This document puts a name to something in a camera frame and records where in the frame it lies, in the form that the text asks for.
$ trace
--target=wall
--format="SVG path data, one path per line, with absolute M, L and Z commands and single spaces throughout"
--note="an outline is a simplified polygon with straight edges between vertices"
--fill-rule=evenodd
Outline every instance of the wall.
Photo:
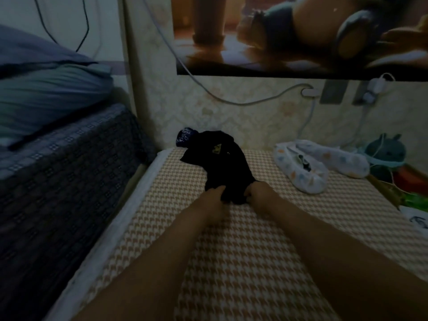
M 173 40 L 170 0 L 148 0 L 163 31 Z M 128 32 L 132 35 L 131 72 L 137 113 L 144 128 L 161 148 L 174 146 L 184 126 L 198 130 L 222 129 L 244 148 L 271 149 L 277 142 L 293 140 L 309 113 L 310 102 L 294 90 L 280 99 L 250 107 L 235 107 L 213 100 L 188 76 L 178 76 L 170 53 L 141 0 L 125 0 Z M 232 101 L 250 101 L 276 94 L 301 80 L 199 76 L 211 91 Z M 305 80 L 322 88 L 324 80 Z M 303 138 L 330 144 L 355 132 L 361 108 L 350 105 L 358 86 L 351 81 L 340 106 L 318 105 Z M 426 83 L 391 83 L 371 110 L 360 140 L 379 137 L 382 132 L 403 134 L 408 162 L 428 172 L 425 146 L 428 140 Z
M 76 50 L 86 32 L 82 0 L 38 0 L 46 28 L 57 42 Z M 122 0 L 85 0 L 89 33 L 79 53 L 113 67 L 115 97 L 135 111 L 123 26 Z M 0 24 L 51 40 L 34 0 L 0 0 Z

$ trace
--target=checkered blanket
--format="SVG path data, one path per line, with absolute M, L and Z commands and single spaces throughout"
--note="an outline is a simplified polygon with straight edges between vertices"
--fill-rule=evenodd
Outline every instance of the checkered blanket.
M 81 307 L 158 238 L 204 190 L 201 167 L 167 158 L 122 240 Z M 367 180 L 331 172 L 327 189 L 307 195 L 276 167 L 272 154 L 244 151 L 254 177 L 282 197 L 428 280 L 428 243 Z M 198 239 L 185 273 L 176 320 L 337 320 L 290 240 L 248 205 L 232 206 L 230 220 Z

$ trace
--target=framed picture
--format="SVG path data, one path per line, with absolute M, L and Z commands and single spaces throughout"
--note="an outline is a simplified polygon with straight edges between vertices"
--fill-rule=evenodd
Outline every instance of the framed picture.
M 171 1 L 194 75 L 428 80 L 428 0 Z

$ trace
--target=wallpaper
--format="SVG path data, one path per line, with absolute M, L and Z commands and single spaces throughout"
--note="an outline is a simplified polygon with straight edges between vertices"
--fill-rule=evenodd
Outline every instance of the wallpaper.
M 171 0 L 147 0 L 166 37 L 173 41 Z M 271 149 L 296 138 L 310 110 L 310 101 L 298 89 L 278 99 L 248 107 L 220 103 L 189 76 L 179 76 L 175 58 L 153 25 L 141 0 L 125 0 L 128 50 L 136 110 L 147 133 L 159 148 L 175 145 L 185 126 L 223 130 L 243 148 Z M 217 96 L 245 102 L 278 94 L 299 82 L 322 88 L 324 80 L 254 77 L 197 77 Z M 302 138 L 332 145 L 353 136 L 362 108 L 351 105 L 358 81 L 350 81 L 342 105 L 317 104 Z M 391 82 L 370 110 L 356 143 L 402 134 L 407 162 L 428 172 L 428 83 Z

